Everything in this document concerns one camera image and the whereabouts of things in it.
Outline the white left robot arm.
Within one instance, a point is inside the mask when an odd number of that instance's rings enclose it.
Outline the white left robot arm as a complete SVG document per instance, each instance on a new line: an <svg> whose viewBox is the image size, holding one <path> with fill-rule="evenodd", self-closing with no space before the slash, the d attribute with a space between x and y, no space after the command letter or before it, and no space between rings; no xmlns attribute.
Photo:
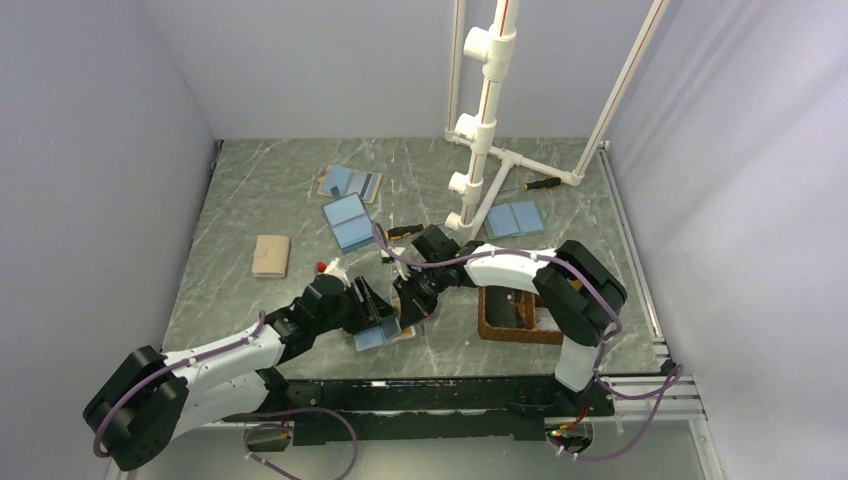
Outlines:
<svg viewBox="0 0 848 480"><path fill-rule="evenodd" d="M346 283L320 274L290 304L261 312L240 333L181 351L137 348L83 410L93 452L134 470L205 423L242 413L275 419L288 402L276 366L308 351L324 333L396 327L399 317L398 305L363 277Z"/></svg>

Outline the tan card holder with cards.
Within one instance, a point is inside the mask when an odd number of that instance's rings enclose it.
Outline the tan card holder with cards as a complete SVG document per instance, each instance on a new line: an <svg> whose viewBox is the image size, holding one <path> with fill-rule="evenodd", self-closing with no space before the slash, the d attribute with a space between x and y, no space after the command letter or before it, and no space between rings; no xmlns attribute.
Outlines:
<svg viewBox="0 0 848 480"><path fill-rule="evenodd" d="M341 196L355 193L365 204L372 204L376 200L382 179L382 173L333 165L327 167L318 176L317 194L332 197L334 190L337 190Z"/></svg>

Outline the grey leather card holder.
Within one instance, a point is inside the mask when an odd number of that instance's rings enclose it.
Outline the grey leather card holder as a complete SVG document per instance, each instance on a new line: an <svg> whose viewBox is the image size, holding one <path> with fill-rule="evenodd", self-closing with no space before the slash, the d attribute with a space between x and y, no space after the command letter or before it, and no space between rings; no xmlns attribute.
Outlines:
<svg viewBox="0 0 848 480"><path fill-rule="evenodd" d="M399 314L397 312L396 315L396 320L384 322L371 328L365 328L364 330L353 334L349 340L352 342L355 349L358 352L364 352L377 347L394 344L390 343L390 339L403 329L400 326ZM420 325L418 326L421 328L421 335L418 337L422 337L424 335L424 330Z"/></svg>

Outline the gold credit card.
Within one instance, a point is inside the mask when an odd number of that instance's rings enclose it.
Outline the gold credit card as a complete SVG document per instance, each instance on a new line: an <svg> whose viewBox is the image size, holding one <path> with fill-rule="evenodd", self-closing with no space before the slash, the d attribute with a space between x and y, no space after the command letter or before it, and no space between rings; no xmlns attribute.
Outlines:
<svg viewBox="0 0 848 480"><path fill-rule="evenodd" d="M394 299L392 300L392 304L395 307L395 310L398 314L400 314L400 300ZM421 328L418 325L409 326L400 330L397 334L395 334L391 339L390 343L397 343L400 341L410 340L416 338L421 335Z"/></svg>

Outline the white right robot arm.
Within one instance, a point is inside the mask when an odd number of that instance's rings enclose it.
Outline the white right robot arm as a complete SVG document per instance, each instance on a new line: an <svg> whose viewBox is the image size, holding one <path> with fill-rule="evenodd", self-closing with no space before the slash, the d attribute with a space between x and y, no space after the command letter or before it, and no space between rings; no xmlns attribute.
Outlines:
<svg viewBox="0 0 848 480"><path fill-rule="evenodd" d="M501 287L542 299L563 335L551 388L557 411L574 415L590 399L589 386L601 346L622 328L619 314L628 299L623 284L580 242L557 248L521 250L482 241L463 245L430 225L413 240L422 261L396 255L408 268L393 283L403 327L428 318L450 287Z"/></svg>

